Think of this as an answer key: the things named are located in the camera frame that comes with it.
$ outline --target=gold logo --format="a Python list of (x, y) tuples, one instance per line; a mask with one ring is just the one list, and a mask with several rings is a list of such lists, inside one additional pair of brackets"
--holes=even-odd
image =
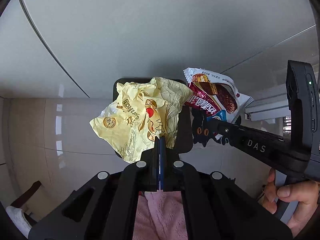
[(124, 111), (124, 110), (123, 110), (123, 106), (116, 106), (116, 108), (119, 108), (119, 109), (121, 109), (122, 111)]
[(103, 125), (107, 128), (112, 128), (116, 125), (116, 119), (113, 117), (106, 117), (105, 119), (103, 119)]
[(132, 127), (132, 124), (133, 124), (132, 116), (129, 116), (129, 117), (127, 118), (127, 121), (128, 121), (127, 125), (129, 124), (130, 127)]

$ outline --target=human hand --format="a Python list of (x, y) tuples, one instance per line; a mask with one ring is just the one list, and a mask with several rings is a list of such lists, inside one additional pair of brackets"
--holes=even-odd
[(262, 206), (274, 214), (277, 210), (276, 197), (284, 202), (299, 201), (296, 211), (287, 223), (287, 226), (292, 231), (293, 237), (295, 237), (305, 227), (318, 207), (318, 184), (315, 181), (309, 180), (277, 189), (274, 180), (275, 170), (271, 169), (268, 184), (264, 189)]

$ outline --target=snack package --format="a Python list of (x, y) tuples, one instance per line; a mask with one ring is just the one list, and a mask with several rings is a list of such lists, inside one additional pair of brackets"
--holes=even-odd
[(185, 105), (204, 110), (207, 121), (217, 118), (235, 122), (239, 110), (253, 102), (252, 97), (239, 93), (228, 76), (199, 68), (187, 68), (183, 72), (193, 91)]
[(129, 162), (154, 147), (155, 136), (165, 136), (173, 148), (179, 113), (193, 92), (177, 81), (156, 77), (149, 83), (117, 84), (119, 96), (90, 121), (94, 132)]

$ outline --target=pink fluffy fabric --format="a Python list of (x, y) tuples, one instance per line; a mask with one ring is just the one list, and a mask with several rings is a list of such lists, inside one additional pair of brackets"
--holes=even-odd
[(133, 240), (187, 240), (181, 193), (145, 192), (139, 196)]

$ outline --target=crumpled wrapper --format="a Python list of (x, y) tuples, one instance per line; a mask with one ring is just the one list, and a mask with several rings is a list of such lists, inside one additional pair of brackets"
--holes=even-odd
[(179, 113), (193, 92), (177, 81), (156, 77), (149, 83), (117, 84), (118, 98), (90, 121), (94, 132), (121, 157), (139, 161), (141, 153), (154, 147), (155, 137), (165, 136), (173, 148)]

